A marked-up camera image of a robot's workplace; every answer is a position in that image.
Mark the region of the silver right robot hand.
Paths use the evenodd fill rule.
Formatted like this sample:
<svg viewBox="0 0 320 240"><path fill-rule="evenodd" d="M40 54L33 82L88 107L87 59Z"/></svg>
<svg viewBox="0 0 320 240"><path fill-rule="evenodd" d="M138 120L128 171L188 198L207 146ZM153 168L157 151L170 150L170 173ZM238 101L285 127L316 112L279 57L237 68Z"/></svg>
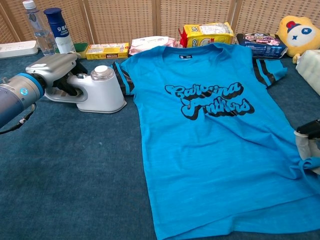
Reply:
<svg viewBox="0 0 320 240"><path fill-rule="evenodd" d="M311 170L320 175L320 162L312 163L312 158L320 159L320 120L316 119L299 126L295 131L295 143L303 170Z"/></svg>

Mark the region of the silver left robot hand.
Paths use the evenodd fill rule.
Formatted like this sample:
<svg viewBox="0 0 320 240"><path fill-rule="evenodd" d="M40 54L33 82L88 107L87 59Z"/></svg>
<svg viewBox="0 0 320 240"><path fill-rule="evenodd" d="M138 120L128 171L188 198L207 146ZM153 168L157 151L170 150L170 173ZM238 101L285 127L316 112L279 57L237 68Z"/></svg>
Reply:
<svg viewBox="0 0 320 240"><path fill-rule="evenodd" d="M68 79L88 73L75 53L46 55L28 65L25 71L35 77L42 78L46 97L60 94L71 97L78 96L82 91L68 83Z"/></svg>

